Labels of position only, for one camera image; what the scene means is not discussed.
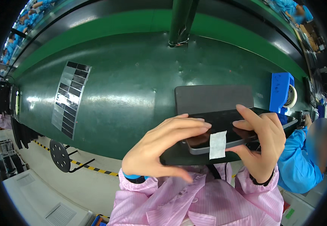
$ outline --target blue plastic holder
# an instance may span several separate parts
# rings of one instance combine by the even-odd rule
[[[294,87],[294,77],[289,72],[272,73],[270,111],[280,114],[285,114],[288,111],[283,105],[288,99],[289,84]]]

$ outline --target blue wristband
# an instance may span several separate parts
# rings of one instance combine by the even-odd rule
[[[135,174],[127,175],[127,174],[125,174],[123,171],[122,171],[122,173],[123,173],[123,175],[125,176],[125,178],[128,178],[128,179],[137,179],[137,178],[141,177],[141,176],[139,176],[139,175],[135,175]]]

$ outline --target black stool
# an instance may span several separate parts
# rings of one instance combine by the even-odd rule
[[[78,152],[78,150],[73,151],[72,153],[68,154],[67,152],[67,148],[69,148],[70,146],[63,146],[63,144],[61,142],[57,142],[55,140],[51,140],[49,143],[49,148],[50,148],[50,153],[52,156],[52,160],[54,162],[54,164],[58,167],[58,169],[60,169],[61,171],[65,172],[65,173],[73,173],[76,170],[84,167],[85,165],[93,162],[95,159],[92,159],[88,162],[86,162],[85,164],[79,166],[78,168],[74,168],[73,170],[71,169],[71,160],[69,158],[69,156],[71,154],[74,154],[76,152]]]

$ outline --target pink anti-static jacket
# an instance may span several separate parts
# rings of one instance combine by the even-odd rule
[[[116,192],[108,226],[180,226],[188,218],[195,226],[280,225],[284,201],[277,188],[277,166],[266,187],[254,185],[243,167],[235,177],[235,188],[230,185],[230,164],[226,167],[228,176],[224,163],[215,167],[226,181],[214,179],[206,167],[191,167],[191,184],[177,177],[160,178],[160,182],[150,177],[134,184],[121,169],[121,191]]]

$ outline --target hand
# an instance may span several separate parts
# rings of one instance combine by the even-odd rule
[[[309,127],[312,125],[312,119],[310,118],[309,114],[304,115],[304,126],[307,127],[307,129],[309,129]]]
[[[161,154],[176,142],[206,133],[211,124],[204,119],[188,118],[188,114],[166,119],[145,136],[125,155],[122,171],[127,175],[179,176],[191,183],[188,172],[176,166],[163,166]]]
[[[243,105],[237,105],[236,109],[244,120],[234,121],[233,125],[239,129],[256,132],[261,145],[261,154],[250,151],[245,145],[231,147],[226,151],[237,153],[256,181],[264,183],[272,175],[284,150],[285,133],[283,126],[276,113],[257,115]]]

